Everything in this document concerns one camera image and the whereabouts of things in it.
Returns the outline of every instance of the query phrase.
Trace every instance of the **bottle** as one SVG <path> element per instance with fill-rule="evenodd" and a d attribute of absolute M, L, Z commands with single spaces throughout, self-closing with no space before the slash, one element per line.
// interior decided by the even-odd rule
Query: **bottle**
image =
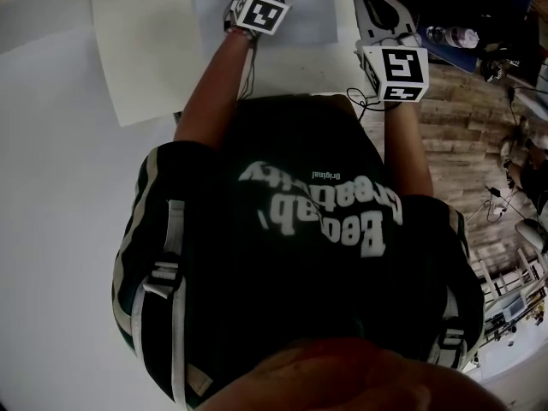
<path fill-rule="evenodd" d="M 450 45 L 460 49 L 475 49 L 480 37 L 473 29 L 464 27 L 434 27 L 426 29 L 426 36 L 435 45 Z"/>

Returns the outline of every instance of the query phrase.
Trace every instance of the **sleeve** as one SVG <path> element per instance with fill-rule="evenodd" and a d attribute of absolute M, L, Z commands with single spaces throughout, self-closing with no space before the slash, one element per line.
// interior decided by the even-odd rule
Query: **sleeve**
<path fill-rule="evenodd" d="M 112 280 L 116 323 L 134 349 L 131 313 L 138 287 L 164 254 L 170 201 L 185 202 L 208 187 L 216 153 L 194 142 L 173 142 L 153 149 L 140 167 L 135 200 Z"/>
<path fill-rule="evenodd" d="M 415 359 L 439 363 L 432 350 L 439 356 L 444 341 L 451 343 L 445 347 L 457 350 L 457 362 L 450 363 L 457 368 L 474 355 L 484 328 L 484 296 L 469 265 L 464 217 L 425 196 L 402 198 L 402 212 L 398 280 L 406 308 L 414 313 L 407 325 L 415 334 L 410 341 L 417 340 L 408 351 Z M 463 333 L 445 340 L 449 330 Z"/>

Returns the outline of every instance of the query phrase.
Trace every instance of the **white tabletop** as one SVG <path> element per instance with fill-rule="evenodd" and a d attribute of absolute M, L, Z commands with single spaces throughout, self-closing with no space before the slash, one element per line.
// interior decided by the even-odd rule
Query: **white tabletop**
<path fill-rule="evenodd" d="M 267 42 L 259 48 L 253 97 L 345 92 L 350 87 L 372 91 L 354 54 L 360 39 L 354 2 L 334 4 L 337 42 Z M 92 5 L 104 75 L 121 125 L 182 110 L 211 55 L 195 1 L 92 0 Z M 222 15 L 218 18 L 222 38 Z"/>

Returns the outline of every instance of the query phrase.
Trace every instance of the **forearm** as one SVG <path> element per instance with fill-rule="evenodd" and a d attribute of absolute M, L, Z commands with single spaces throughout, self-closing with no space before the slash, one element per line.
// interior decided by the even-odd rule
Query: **forearm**
<path fill-rule="evenodd" d="M 230 33 L 188 100 L 174 141 L 196 141 L 218 149 L 234 115 L 249 39 Z"/>
<path fill-rule="evenodd" d="M 533 159 L 533 165 L 535 169 L 540 169 L 542 163 L 546 160 L 546 154 L 544 149 L 540 149 L 534 143 L 528 147 L 531 158 Z"/>
<path fill-rule="evenodd" d="M 400 196 L 433 196 L 434 187 L 414 104 L 402 103 L 384 119 L 385 164 Z"/>

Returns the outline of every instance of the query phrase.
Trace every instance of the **wooden floor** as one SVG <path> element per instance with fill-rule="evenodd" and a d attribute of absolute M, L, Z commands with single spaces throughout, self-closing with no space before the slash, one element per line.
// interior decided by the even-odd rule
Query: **wooden floor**
<path fill-rule="evenodd" d="M 486 83 L 476 74 L 442 64 L 430 66 L 431 86 L 420 103 L 421 131 L 430 163 L 436 197 L 454 206 L 470 218 L 468 241 L 472 267 L 482 275 L 479 259 L 483 259 L 493 276 L 519 264 L 516 252 L 521 247 L 528 258 L 536 256 L 532 248 L 515 231 L 521 217 L 512 209 L 497 221 L 492 213 L 487 221 L 487 206 L 482 204 L 491 195 L 485 186 L 498 188 L 510 195 L 506 175 L 498 166 L 501 140 L 509 135 L 514 119 L 503 86 Z M 516 119 L 525 115 L 531 124 L 532 137 L 548 147 L 548 122 L 536 118 L 519 101 L 514 103 Z M 367 113 L 362 125 L 378 150 L 384 152 L 382 113 Z M 525 151 L 515 149 L 516 160 L 524 160 Z M 511 204 L 526 217 L 534 208 L 523 192 L 517 192 Z M 493 205 L 505 204 L 493 199 Z"/>

